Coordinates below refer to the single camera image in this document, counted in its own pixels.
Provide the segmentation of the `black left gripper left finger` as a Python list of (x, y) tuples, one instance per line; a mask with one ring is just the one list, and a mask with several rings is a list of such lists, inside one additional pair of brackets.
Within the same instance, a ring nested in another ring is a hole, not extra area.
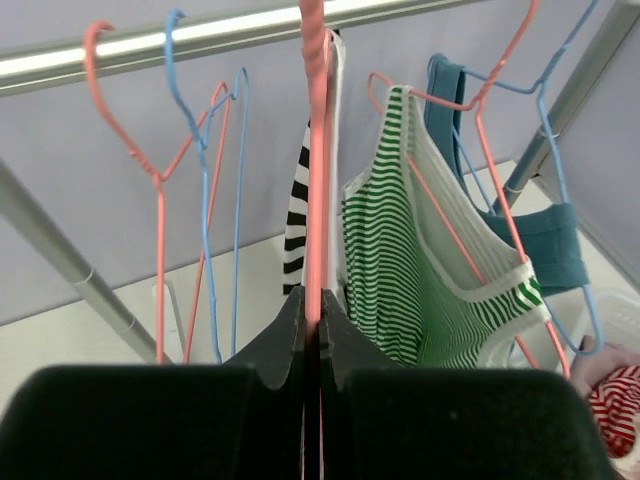
[(5, 479), (297, 479), (304, 292), (221, 365), (59, 365), (1, 423)]

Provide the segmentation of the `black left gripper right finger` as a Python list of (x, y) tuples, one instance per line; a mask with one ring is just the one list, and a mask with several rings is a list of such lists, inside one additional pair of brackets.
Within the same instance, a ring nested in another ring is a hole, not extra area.
[(402, 367), (330, 291), (319, 324), (328, 479), (612, 479), (592, 417), (560, 375)]

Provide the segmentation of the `green white striped tank top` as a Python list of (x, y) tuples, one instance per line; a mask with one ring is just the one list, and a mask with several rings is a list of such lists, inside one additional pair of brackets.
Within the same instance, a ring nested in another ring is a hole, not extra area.
[(514, 338), (550, 317), (532, 265), (476, 211), (407, 86), (387, 91), (342, 224), (350, 320), (401, 365), (503, 368)]

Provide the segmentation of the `black white striped tank top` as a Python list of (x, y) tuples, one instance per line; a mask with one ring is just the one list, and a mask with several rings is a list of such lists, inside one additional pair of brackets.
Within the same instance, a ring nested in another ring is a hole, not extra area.
[[(331, 148), (328, 214), (328, 288), (341, 305), (346, 304), (347, 271), (342, 232), (342, 194), (339, 186), (339, 130), (341, 120), (346, 46), (340, 34), (332, 31), (332, 67), (329, 77), (328, 112), (331, 114)], [(310, 131), (306, 130), (290, 192), (284, 232), (282, 292), (287, 295), (306, 281)]]

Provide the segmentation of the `mauve pink tank top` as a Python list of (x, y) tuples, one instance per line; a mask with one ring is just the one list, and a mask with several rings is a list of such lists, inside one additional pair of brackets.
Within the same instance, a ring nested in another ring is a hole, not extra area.
[(570, 383), (581, 397), (586, 398), (598, 383), (616, 369), (638, 364), (637, 352), (629, 351), (621, 344), (605, 343), (595, 355), (576, 355), (571, 366)]

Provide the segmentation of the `red white striped tank top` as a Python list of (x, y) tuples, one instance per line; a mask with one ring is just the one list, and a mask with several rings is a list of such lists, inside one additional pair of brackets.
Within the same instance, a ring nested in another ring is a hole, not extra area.
[(610, 457), (628, 456), (639, 442), (639, 366), (614, 370), (588, 396)]

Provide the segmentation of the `pink wire hanger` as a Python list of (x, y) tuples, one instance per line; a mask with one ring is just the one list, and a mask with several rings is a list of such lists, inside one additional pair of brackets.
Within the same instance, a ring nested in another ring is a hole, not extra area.
[[(442, 105), (443, 107), (448, 107), (452, 110), (456, 110), (456, 111), (460, 111), (460, 112), (467, 112), (467, 111), (472, 111), (475, 109), (475, 125), (476, 125), (476, 131), (479, 137), (479, 141), (482, 147), (482, 151), (487, 163), (487, 167), (488, 170), (490, 172), (491, 178), (492, 178), (492, 182), (493, 185), (495, 187), (496, 190), (496, 194), (497, 194), (497, 199), (499, 201), (500, 206), (503, 207), (503, 212), (506, 214), (506, 221), (507, 224), (509, 226), (509, 230), (512, 236), (512, 239), (514, 240), (514, 244), (515, 244), (515, 248), (520, 256), (520, 260), (525, 263), (528, 260), (528, 257), (525, 254), (524, 251), (524, 247), (522, 245), (521, 242), (521, 238), (519, 236), (519, 233), (517, 232), (517, 228), (516, 228), (516, 224), (513, 220), (513, 216), (510, 210), (510, 207), (507, 204), (507, 200), (506, 200), (506, 196), (504, 193), (504, 190), (502, 188), (503, 184), (501, 183), (501, 179), (499, 177), (497, 168), (496, 168), (496, 164), (494, 161), (494, 155), (491, 152), (490, 146), (489, 146), (489, 141), (484, 129), (484, 125), (483, 125), (483, 120), (482, 120), (482, 114), (483, 111), (486, 107), (486, 97), (490, 91), (490, 89), (495, 85), (499, 74), (501, 73), (501, 70), (504, 68), (504, 66), (507, 63), (507, 60), (509, 59), (510, 55), (513, 53), (514, 49), (516, 48), (517, 44), (519, 43), (519, 41), (521, 40), (521, 38), (523, 37), (524, 33), (526, 32), (527, 28), (529, 27), (529, 25), (531, 24), (535, 13), (538, 9), (539, 6), (539, 1), (537, 0), (532, 0), (530, 1), (530, 5), (528, 7), (526, 16), (524, 17), (521, 25), (519, 26), (518, 30), (516, 31), (516, 33), (514, 34), (513, 38), (511, 39), (510, 43), (508, 44), (508, 46), (506, 47), (504, 53), (502, 54), (502, 56), (500, 57), (499, 61), (496, 63), (496, 65), (493, 67), (493, 69), (491, 70), (491, 72), (489, 73), (489, 76), (487, 78), (487, 80), (484, 81), (484, 83), (482, 84), (480, 90), (478, 91), (478, 93), (473, 97), (473, 99), (470, 101), (470, 103), (463, 105), (463, 104), (457, 104), (454, 102), (449, 102), (446, 100), (443, 100), (439, 97), (436, 97), (434, 95), (431, 94), (427, 94), (425, 92), (416, 90), (416, 89), (412, 89), (412, 93), (414, 93), (415, 95), (428, 100), (429, 102), (435, 103), (435, 104), (439, 104)], [(388, 78), (386, 75), (382, 74), (381, 72), (378, 71), (373, 71), (369, 74), (368, 80), (367, 80), (367, 89), (368, 89), (368, 94), (369, 97), (372, 101), (372, 103), (374, 104), (376, 110), (378, 110), (379, 113), (382, 113), (382, 107), (381, 105), (378, 103), (378, 100), (375, 97), (374, 91), (373, 91), (373, 81), (374, 79), (378, 79), (381, 80), (382, 82), (384, 82), (387, 86), (392, 86), (393, 82), (390, 78)], [(425, 192), (428, 193), (429, 195), (431, 195), (431, 191), (429, 190), (426, 182), (424, 181), (423, 177), (421, 176), (421, 174), (419, 174), (417, 167), (415, 165), (415, 163), (413, 162), (412, 159), (409, 159), (409, 165), (411, 167), (411, 169), (413, 170), (414, 173), (418, 174), (419, 177), (419, 181), (421, 182), (421, 185), (423, 187), (423, 189), (425, 189)], [(545, 327), (547, 329), (547, 332), (549, 334), (550, 340), (555, 348), (555, 351), (558, 355), (559, 361), (560, 361), (560, 365), (562, 367), (562, 372), (563, 375), (565, 376), (565, 378), (569, 378), (570, 377), (570, 365), (569, 362), (567, 360), (566, 354), (564, 353), (564, 348), (561, 346), (560, 340), (558, 338), (557, 332), (554, 328), (554, 326), (552, 325), (552, 321), (551, 320), (545, 320)], [(518, 345), (520, 346), (522, 352), (524, 353), (526, 359), (529, 361), (530, 365), (538, 368), (538, 364), (535, 361), (534, 356), (530, 353), (530, 351), (528, 350), (526, 343), (524, 342), (524, 340), (521, 339), (521, 337), (517, 336), (515, 337), (516, 342), (518, 343)]]
[(319, 326), (322, 292), (327, 281), (327, 208), (330, 178), (331, 114), (328, 112), (331, 32), (324, 24), (322, 1), (301, 1), (302, 56), (311, 107), (309, 196), (305, 283), (305, 394), (303, 473), (320, 477), (321, 395), (319, 374)]
[[(99, 113), (102, 115), (106, 123), (116, 133), (120, 140), (126, 145), (130, 156), (135, 159), (141, 166), (142, 170), (150, 177), (157, 196), (157, 300), (156, 300), (156, 362), (161, 364), (164, 362), (164, 327), (165, 327), (165, 309), (164, 309), (164, 280), (165, 280), (165, 237), (166, 237), (166, 195), (164, 184), (169, 180), (173, 172), (179, 166), (182, 158), (186, 154), (190, 146), (195, 146), (191, 133), (185, 140), (182, 147), (176, 154), (173, 161), (163, 172), (156, 167), (147, 158), (141, 148), (128, 135), (126, 130), (119, 124), (116, 118), (109, 110), (99, 88), (96, 74), (96, 42), (99, 34), (104, 31), (111, 31), (113, 26), (106, 21), (97, 21), (89, 25), (84, 36), (84, 70), (87, 77), (90, 93)], [(203, 123), (204, 112), (196, 118), (199, 124)], [(215, 172), (220, 175), (220, 166), (215, 166)], [(185, 337), (185, 345), (183, 347), (184, 364), (190, 362), (193, 336), (196, 326), (196, 317), (198, 311), (198, 302), (200, 296), (202, 276), (206, 275), (203, 270), (202, 249), (200, 253), (197, 276), (194, 287), (194, 295), (191, 305), (187, 334)]]

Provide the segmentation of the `light blue wire hanger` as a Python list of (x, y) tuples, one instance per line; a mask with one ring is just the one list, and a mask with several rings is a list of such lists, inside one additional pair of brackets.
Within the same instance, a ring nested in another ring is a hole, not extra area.
[(214, 116), (218, 111), (224, 113), (221, 138), (219, 140), (219, 149), (216, 157), (216, 165), (220, 166), (223, 150), (226, 141), (226, 128), (228, 125), (231, 105), (233, 102), (241, 99), (243, 101), (242, 110), (242, 128), (238, 153), (238, 171), (236, 186), (236, 203), (235, 203), (235, 223), (233, 230), (233, 270), (232, 270), (232, 307), (231, 307), (231, 333), (230, 333), (230, 354), (235, 355), (237, 351), (237, 330), (238, 330), (238, 277), (239, 277), (239, 236), (240, 236), (240, 220), (242, 209), (242, 181), (244, 173), (244, 160), (246, 150), (246, 139), (248, 131), (248, 117), (250, 104), (250, 79), (247, 69), (242, 67), (235, 77), (233, 87), (228, 88), (225, 84), (221, 84), (220, 88), (214, 93), (212, 104), (204, 112), (204, 120), (199, 124), (192, 110), (184, 101), (181, 95), (177, 73), (174, 61), (174, 40), (173, 34), (178, 22), (185, 17), (185, 14), (178, 8), (173, 8), (168, 14), (165, 21), (165, 74), (171, 96), (176, 105), (184, 115), (193, 143), (195, 144), (198, 161), (201, 169), (202, 178), (202, 202), (200, 213), (200, 231), (202, 243), (202, 260), (203, 270), (206, 274), (207, 281), (207, 298), (209, 303), (209, 321), (211, 332), (211, 345), (215, 355), (215, 361), (222, 364), (225, 358), (220, 349), (219, 325), (217, 319), (217, 296), (215, 286), (215, 274), (212, 265), (211, 247), (209, 228), (212, 220), (217, 185), (219, 181), (219, 173), (211, 173), (209, 171), (206, 159), (206, 151), (210, 143), (210, 127)]

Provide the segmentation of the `blue tank top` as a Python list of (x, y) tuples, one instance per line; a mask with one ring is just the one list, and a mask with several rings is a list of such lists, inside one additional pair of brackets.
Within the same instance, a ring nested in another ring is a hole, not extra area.
[[(449, 102), (463, 103), (465, 89), (466, 75), (461, 65), (450, 62), (443, 54), (430, 58), (428, 94)], [(466, 189), (455, 137), (460, 120), (459, 111), (432, 102), (425, 106), (425, 127), (461, 187)], [(571, 205), (553, 204), (538, 212), (515, 215), (513, 219), (543, 295), (564, 293), (589, 283)]]

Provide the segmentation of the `white plastic basket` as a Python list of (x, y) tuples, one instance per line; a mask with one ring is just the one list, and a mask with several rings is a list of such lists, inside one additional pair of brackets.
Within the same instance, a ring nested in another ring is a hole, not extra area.
[[(605, 338), (639, 354), (639, 300), (622, 293), (605, 291), (596, 296), (596, 301)], [(609, 460), (622, 478), (637, 479), (639, 442), (628, 456), (619, 459), (609, 456)]]

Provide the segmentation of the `white silver clothes rack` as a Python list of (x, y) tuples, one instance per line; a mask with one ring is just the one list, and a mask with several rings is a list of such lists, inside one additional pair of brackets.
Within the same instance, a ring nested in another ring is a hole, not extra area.
[[(437, 52), (465, 62), (488, 64), (515, 32), (527, 10), (524, 1), (372, 1), (346, 7), (330, 3), (325, 21), (339, 29), (348, 48), (342, 111), (347, 124), (362, 129), (372, 105), (364, 96), (365, 77), (377, 73), (398, 83), (417, 84), (428, 57)], [(543, 1), (505, 70), (532, 74), (542, 68), (563, 34), (577, 28), (569, 45), (574, 67), (556, 65), (563, 81), (560, 98), (577, 88), (603, 64), (602, 49), (613, 33), (625, 33), (639, 11), (635, 1)], [(113, 76), (157, 71), (164, 46), (174, 47), (176, 62), (210, 58), (200, 75), (206, 86), (230, 77), (250, 113), (250, 125), (236, 124), (233, 136), (244, 151), (233, 184), (216, 204), (214, 227), (224, 239), (256, 239), (274, 228), (287, 177), (281, 159), (292, 144), (293, 129), (308, 114), (306, 79), (300, 56), (300, 14), (294, 7), (231, 17), (192, 17), (172, 33), (162, 25), (106, 32), (93, 53), (96, 72)], [(82, 40), (5, 53), (1, 57), (1, 114), (39, 153), (38, 178), (53, 187), (81, 184), (78, 199), (105, 200), (112, 210), (131, 205), (130, 188), (107, 181), (110, 172), (137, 174), (142, 164), (125, 159), (125, 144), (110, 137), (98, 145), (99, 130), (87, 119), (71, 120), (87, 93), (60, 103), (28, 105), (16, 97), (86, 81), (87, 51)]]

